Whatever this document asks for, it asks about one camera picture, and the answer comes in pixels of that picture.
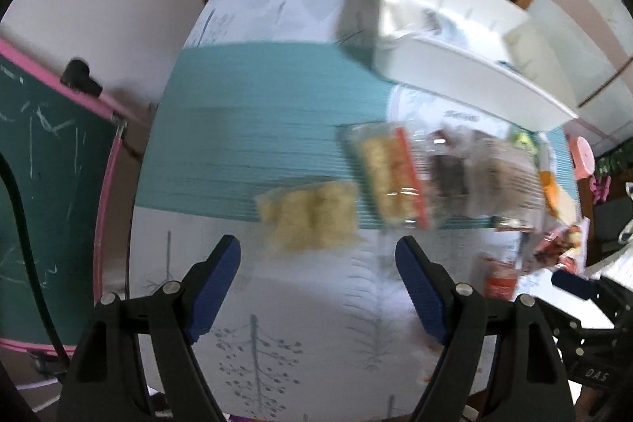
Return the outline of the green candy packet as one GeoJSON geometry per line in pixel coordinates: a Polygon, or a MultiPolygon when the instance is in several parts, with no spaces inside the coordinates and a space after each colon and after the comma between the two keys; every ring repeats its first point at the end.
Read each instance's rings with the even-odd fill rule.
{"type": "Polygon", "coordinates": [[[511,137],[511,141],[515,147],[526,151],[530,155],[532,161],[536,162],[538,159],[538,145],[534,142],[529,132],[515,132],[511,137]]]}

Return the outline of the dark seaweed snack pack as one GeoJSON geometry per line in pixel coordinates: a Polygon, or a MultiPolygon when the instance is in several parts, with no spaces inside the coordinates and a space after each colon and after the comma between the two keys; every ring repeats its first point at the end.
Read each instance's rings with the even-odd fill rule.
{"type": "Polygon", "coordinates": [[[446,215],[464,216],[469,189],[466,181],[466,159],[459,139],[449,130],[436,130],[428,135],[427,157],[436,196],[443,202],[446,215]]]}

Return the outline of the orange snack packet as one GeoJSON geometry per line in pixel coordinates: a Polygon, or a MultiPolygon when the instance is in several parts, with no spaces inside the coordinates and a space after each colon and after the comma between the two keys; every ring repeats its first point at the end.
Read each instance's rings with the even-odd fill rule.
{"type": "Polygon", "coordinates": [[[576,201],[562,189],[550,171],[540,171],[538,175],[550,215],[565,225],[575,224],[578,218],[576,201]]]}

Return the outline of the white plastic bin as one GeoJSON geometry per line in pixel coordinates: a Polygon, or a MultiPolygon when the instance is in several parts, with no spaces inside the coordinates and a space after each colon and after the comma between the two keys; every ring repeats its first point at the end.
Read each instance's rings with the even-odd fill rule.
{"type": "Polygon", "coordinates": [[[372,65],[531,132],[578,117],[556,53],[508,0],[379,0],[372,65]]]}

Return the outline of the green chalkboard pink frame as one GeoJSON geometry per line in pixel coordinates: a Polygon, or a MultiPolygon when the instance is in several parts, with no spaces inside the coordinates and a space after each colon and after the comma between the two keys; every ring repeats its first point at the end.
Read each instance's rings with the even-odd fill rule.
{"type": "Polygon", "coordinates": [[[46,305],[68,350],[92,312],[100,202],[120,133],[112,108],[1,44],[1,153],[21,193],[46,305]]]}

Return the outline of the pink plastic stool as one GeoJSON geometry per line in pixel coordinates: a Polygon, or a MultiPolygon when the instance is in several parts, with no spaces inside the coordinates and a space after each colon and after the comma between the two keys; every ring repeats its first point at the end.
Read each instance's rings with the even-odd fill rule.
{"type": "Polygon", "coordinates": [[[569,140],[572,156],[574,177],[576,181],[588,179],[595,171],[595,158],[586,138],[573,137],[569,140]]]}

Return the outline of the yellow rice cracker pack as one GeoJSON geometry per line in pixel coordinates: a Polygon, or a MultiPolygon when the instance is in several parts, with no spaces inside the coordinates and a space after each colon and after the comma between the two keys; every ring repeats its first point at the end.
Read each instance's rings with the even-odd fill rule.
{"type": "Polygon", "coordinates": [[[360,241],[358,187],[325,181],[279,187],[254,198],[270,244],[276,250],[340,250],[360,241]]]}

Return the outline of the red white snack packet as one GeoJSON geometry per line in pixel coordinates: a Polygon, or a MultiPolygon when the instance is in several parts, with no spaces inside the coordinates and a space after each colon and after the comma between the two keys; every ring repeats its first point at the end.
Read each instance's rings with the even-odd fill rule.
{"type": "Polygon", "coordinates": [[[536,269],[559,268],[579,274],[585,266],[586,239],[583,225],[553,229],[533,250],[536,269]]]}

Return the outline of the teal and white tablecloth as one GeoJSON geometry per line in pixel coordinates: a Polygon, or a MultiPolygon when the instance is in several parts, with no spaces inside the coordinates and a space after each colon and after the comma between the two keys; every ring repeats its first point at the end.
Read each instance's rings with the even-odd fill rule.
{"type": "Polygon", "coordinates": [[[133,215],[130,290],[180,280],[225,235],[241,245],[214,326],[194,344],[220,407],[272,421],[368,421],[414,409],[438,358],[394,264],[400,229],[367,197],[343,250],[271,246],[255,199],[359,181],[351,125],[429,115],[508,126],[371,70],[378,0],[209,0],[155,116],[133,215]]]}

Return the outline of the red-edged cracker snack pack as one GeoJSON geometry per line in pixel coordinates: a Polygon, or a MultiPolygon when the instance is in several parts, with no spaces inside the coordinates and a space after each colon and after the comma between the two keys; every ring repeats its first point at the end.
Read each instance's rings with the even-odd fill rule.
{"type": "Polygon", "coordinates": [[[348,140],[382,223],[430,229],[430,187],[417,167],[413,131],[402,122],[369,122],[351,126],[348,140]]]}

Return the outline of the clear wrapped cake pack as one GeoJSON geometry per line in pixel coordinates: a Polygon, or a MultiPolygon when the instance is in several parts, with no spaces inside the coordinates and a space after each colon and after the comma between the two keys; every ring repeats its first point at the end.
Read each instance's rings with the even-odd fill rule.
{"type": "Polygon", "coordinates": [[[512,142],[483,136],[466,156],[468,218],[503,218],[523,231],[543,228],[545,199],[532,156],[512,142]]]}

